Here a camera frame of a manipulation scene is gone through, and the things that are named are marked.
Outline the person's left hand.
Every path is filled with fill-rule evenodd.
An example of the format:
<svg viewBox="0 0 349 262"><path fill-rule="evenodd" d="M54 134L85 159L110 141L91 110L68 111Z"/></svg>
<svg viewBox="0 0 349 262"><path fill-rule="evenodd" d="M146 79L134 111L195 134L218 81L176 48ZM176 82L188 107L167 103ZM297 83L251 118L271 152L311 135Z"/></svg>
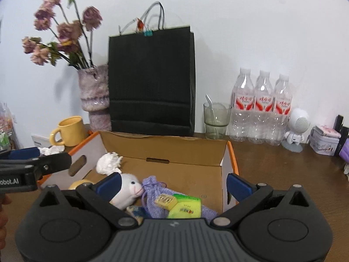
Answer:
<svg viewBox="0 0 349 262"><path fill-rule="evenodd" d="M1 211L0 211L0 249L5 248L5 240L7 237L6 224L8 222L8 215L3 208L4 205L9 205L12 202L11 198L6 194L1 194Z"/></svg>

